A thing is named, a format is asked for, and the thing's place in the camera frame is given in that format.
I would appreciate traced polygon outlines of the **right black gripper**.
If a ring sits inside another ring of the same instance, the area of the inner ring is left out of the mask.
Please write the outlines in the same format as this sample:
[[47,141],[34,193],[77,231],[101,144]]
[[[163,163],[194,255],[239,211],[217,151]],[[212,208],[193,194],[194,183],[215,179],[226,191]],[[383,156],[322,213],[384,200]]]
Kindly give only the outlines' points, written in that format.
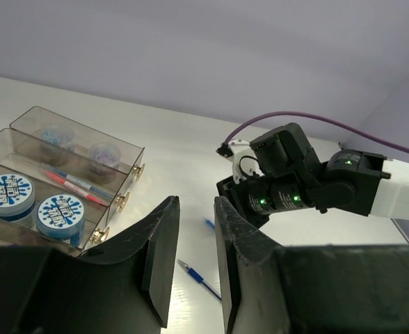
[[277,127],[249,144],[259,176],[235,184],[231,175],[216,185],[242,217],[260,228],[271,214],[315,206],[307,191],[321,186],[321,162],[300,125]]

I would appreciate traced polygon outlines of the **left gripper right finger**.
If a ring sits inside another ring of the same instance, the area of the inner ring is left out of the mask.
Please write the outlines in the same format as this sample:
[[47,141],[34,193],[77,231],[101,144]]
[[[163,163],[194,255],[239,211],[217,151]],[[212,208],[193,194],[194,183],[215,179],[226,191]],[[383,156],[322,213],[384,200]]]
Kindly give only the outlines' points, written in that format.
[[409,333],[409,245],[285,247],[214,200],[226,333]]

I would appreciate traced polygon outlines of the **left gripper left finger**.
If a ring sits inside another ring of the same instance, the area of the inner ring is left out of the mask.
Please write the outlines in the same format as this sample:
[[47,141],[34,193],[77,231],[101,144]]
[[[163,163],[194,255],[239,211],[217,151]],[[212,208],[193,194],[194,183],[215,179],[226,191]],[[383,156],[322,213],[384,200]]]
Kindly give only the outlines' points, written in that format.
[[180,202],[73,257],[0,246],[0,333],[159,333],[168,323]]

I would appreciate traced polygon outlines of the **pink white pen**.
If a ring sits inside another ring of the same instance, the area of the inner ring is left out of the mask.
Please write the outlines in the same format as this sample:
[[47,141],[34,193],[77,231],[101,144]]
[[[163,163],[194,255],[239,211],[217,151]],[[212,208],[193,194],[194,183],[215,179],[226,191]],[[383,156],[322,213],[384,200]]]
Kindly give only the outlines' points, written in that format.
[[101,205],[106,205],[106,203],[92,195],[90,195],[87,191],[85,191],[84,189],[80,188],[79,186],[71,183],[70,181],[67,181],[66,179],[62,178],[61,176],[58,176],[57,174],[50,172],[48,170],[43,170],[43,173],[51,180],[57,182],[58,184],[60,184],[61,186],[63,186],[64,188],[71,190],[72,192],[74,192],[75,194],[77,194],[78,196],[81,196],[82,198],[85,198],[87,200],[90,200],[92,202],[96,202],[97,204],[101,204]]
[[114,199],[114,195],[108,191],[104,191],[100,188],[98,188],[97,186],[94,186],[93,184],[91,184],[90,182],[87,182],[83,179],[80,179],[76,176],[73,176],[71,174],[67,174],[66,172],[63,172],[62,170],[59,170],[53,166],[50,165],[46,165],[45,168],[48,171],[51,171],[55,174],[57,174],[58,176],[61,176],[63,178],[65,178],[66,180],[70,181],[73,184],[76,184],[77,186],[80,186],[81,188],[85,189],[85,190],[89,190],[92,191],[93,193],[96,193],[97,195],[103,197],[104,199],[107,200],[112,200]]

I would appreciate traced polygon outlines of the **blue white tape roll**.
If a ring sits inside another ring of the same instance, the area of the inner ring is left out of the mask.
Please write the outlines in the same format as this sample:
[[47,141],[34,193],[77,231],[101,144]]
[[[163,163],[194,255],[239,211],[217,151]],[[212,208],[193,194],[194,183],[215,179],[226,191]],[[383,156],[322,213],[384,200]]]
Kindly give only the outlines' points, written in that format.
[[80,246],[86,220],[81,199],[67,193],[45,198],[35,214],[35,226],[42,234]]
[[23,223],[30,219],[35,203],[35,186],[28,177],[16,173],[0,175],[0,219]]

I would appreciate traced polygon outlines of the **clear jar blue pins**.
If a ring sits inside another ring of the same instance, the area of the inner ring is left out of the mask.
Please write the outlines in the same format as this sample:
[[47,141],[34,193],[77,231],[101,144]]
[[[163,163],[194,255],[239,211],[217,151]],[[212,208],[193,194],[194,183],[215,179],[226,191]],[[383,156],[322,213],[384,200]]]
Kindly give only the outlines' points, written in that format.
[[61,166],[70,160],[74,150],[74,131],[62,124],[41,127],[35,135],[42,141],[39,145],[40,160],[51,166]]

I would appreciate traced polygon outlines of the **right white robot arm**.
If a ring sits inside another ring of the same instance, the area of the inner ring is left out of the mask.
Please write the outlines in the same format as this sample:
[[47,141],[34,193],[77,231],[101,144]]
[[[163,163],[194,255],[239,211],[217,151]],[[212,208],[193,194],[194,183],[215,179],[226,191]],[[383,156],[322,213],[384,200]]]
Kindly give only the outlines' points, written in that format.
[[219,195],[258,228],[272,214],[309,208],[409,221],[407,162],[357,150],[322,162],[294,122],[250,142],[226,141],[217,153],[232,164]]

